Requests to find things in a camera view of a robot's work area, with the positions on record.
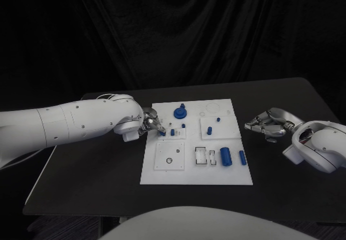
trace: black curtain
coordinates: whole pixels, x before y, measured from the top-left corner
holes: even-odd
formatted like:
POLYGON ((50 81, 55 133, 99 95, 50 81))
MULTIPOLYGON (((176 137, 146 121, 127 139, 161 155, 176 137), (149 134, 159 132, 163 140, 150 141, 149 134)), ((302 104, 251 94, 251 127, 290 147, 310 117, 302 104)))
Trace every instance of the black curtain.
MULTIPOLYGON (((345 13, 341 0, 2 1, 0 111, 90 92, 305 77, 346 124, 345 13)), ((44 164, 0 172, 8 214, 44 164)))

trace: table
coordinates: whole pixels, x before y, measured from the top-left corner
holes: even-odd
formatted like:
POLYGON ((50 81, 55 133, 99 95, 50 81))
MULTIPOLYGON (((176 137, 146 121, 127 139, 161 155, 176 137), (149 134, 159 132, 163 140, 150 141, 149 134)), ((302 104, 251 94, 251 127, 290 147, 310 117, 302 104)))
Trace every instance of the table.
MULTIPOLYGON (((55 148, 24 208, 26 215, 133 217, 166 207, 199 206, 267 220, 346 222, 346 169, 328 174, 306 162, 295 165, 282 154, 290 136, 274 144, 244 129, 244 123, 272 107, 306 121, 339 122, 306 79, 112 93, 132 95, 143 107, 231 98, 254 185, 140 185, 148 134, 123 142, 123 136, 110 132, 55 148)), ((83 99, 101 94, 88 93, 83 99)))

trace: black table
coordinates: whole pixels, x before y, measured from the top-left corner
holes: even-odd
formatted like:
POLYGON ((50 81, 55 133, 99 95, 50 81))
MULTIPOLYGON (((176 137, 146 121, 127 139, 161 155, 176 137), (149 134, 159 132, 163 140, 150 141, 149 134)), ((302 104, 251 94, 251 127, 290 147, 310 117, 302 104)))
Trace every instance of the black table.
MULTIPOLYGON (((174 206, 227 209, 269 220, 346 222, 346 169, 332 174, 306 162, 295 165, 279 143, 244 129, 272 107, 303 120, 339 122, 308 80, 254 82, 112 92, 129 94, 140 106, 153 103, 231 99, 247 153, 253 186, 140 185, 148 135, 123 142, 113 131, 94 139, 57 147, 24 213, 26 215, 137 216, 174 206)), ((88 93, 96 99, 103 93, 88 93)))

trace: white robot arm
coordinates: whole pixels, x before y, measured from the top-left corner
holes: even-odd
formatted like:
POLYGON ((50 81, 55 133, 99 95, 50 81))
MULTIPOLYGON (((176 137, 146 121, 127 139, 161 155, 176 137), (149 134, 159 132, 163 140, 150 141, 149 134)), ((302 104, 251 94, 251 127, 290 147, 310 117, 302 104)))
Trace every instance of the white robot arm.
POLYGON ((293 133, 285 156, 300 164, 306 160, 325 173, 346 167, 346 126, 331 121, 303 122, 290 112, 272 108, 248 123, 246 129, 266 134, 269 142, 293 133))
POLYGON ((112 130, 126 142, 153 129, 166 132, 155 109, 142 108, 130 95, 109 95, 109 99, 0 112, 0 167, 35 150, 91 139, 112 130))

